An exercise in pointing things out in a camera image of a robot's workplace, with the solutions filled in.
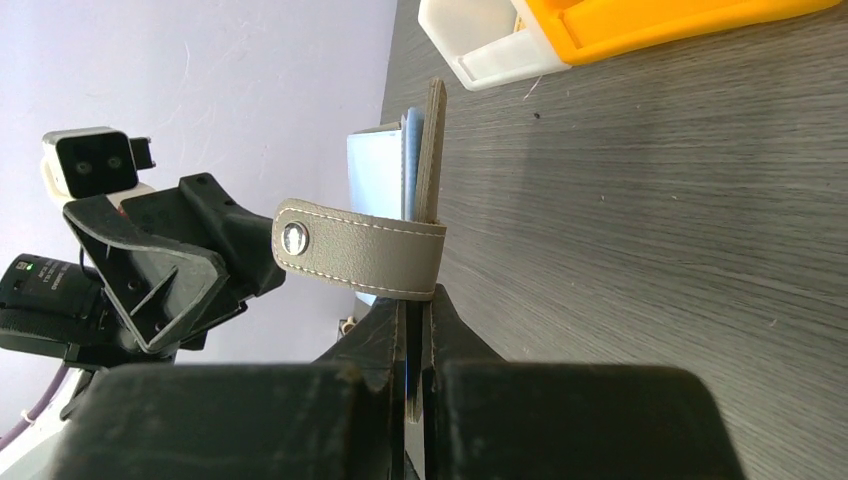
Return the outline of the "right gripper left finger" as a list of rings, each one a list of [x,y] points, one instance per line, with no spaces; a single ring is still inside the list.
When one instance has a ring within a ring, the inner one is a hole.
[[[72,415],[53,479],[402,479],[404,303],[306,364],[124,366]]]

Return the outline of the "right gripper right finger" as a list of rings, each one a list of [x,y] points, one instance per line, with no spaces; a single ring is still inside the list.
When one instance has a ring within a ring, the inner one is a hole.
[[[509,361],[438,286],[423,317],[429,479],[741,479],[714,396],[668,365]]]

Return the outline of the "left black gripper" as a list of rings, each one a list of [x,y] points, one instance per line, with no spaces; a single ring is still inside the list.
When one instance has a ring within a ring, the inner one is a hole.
[[[195,331],[285,281],[272,220],[240,206],[207,172],[121,208],[125,215],[105,196],[63,206],[92,266],[29,254],[9,266],[2,348],[88,371],[170,363]]]

